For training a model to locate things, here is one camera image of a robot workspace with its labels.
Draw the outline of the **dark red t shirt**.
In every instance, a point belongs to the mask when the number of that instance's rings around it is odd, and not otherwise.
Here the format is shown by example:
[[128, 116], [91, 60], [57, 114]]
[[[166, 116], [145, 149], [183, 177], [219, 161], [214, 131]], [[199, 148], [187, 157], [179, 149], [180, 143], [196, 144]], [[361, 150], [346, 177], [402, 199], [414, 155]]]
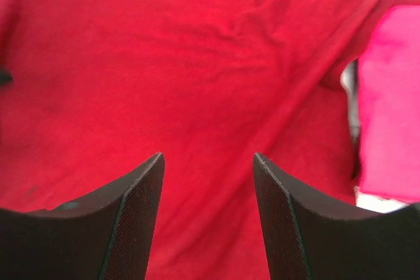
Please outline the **dark red t shirt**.
[[1, 0], [1, 208], [161, 153], [144, 279], [268, 279], [256, 153], [348, 203], [344, 68], [395, 0]]

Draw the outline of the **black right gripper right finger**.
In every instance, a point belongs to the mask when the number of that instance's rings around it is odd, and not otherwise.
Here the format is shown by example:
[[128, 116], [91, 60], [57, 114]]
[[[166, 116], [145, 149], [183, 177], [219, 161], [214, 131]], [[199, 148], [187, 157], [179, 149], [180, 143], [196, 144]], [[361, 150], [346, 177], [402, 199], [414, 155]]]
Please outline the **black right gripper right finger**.
[[418, 204], [385, 214], [361, 209], [259, 153], [253, 174], [271, 279], [418, 280]]

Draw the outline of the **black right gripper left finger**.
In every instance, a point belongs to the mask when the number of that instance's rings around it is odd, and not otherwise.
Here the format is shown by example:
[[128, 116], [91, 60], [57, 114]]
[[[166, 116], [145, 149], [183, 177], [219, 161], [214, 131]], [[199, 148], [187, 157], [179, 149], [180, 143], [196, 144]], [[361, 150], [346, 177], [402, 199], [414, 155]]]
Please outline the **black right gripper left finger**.
[[1, 210], [2, 279], [144, 279], [163, 186], [157, 153], [52, 210]]

